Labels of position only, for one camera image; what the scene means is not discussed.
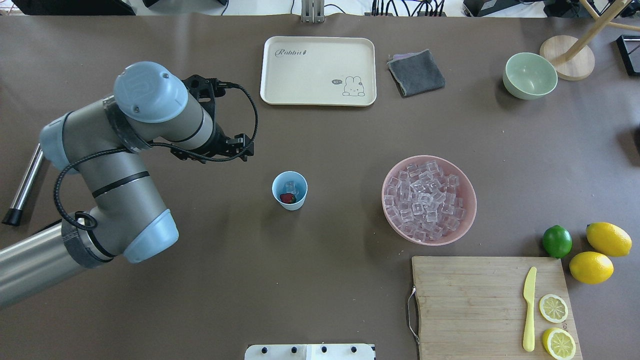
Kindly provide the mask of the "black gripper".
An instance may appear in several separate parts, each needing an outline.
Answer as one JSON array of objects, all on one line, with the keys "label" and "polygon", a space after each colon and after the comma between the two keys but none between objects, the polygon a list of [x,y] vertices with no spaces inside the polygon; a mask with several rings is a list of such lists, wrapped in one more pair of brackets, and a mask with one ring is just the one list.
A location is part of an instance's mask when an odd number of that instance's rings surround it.
[{"label": "black gripper", "polygon": [[183,80],[183,84],[195,103],[199,105],[201,123],[194,134],[184,140],[173,142],[172,144],[179,149],[172,149],[170,153],[182,161],[190,159],[201,163],[205,161],[189,152],[207,158],[215,156],[232,160],[238,158],[243,162],[253,157],[254,146],[250,144],[254,140],[251,137],[245,133],[234,137],[227,136],[217,123],[216,98],[226,95],[226,89],[233,89],[236,84],[217,78],[205,78],[197,74]]}]

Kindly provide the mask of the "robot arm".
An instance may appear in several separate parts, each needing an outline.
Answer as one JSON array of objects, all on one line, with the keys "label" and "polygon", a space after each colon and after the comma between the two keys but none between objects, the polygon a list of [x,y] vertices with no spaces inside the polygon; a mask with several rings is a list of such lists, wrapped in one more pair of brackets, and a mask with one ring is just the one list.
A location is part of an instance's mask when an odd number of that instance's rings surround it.
[{"label": "robot arm", "polygon": [[44,157],[60,173],[61,219],[1,251],[1,308],[122,255],[139,264],[179,238],[140,153],[167,148],[179,160],[247,161],[256,135],[226,136],[216,99],[242,85],[140,61],[117,76],[112,94],[46,125]]}]

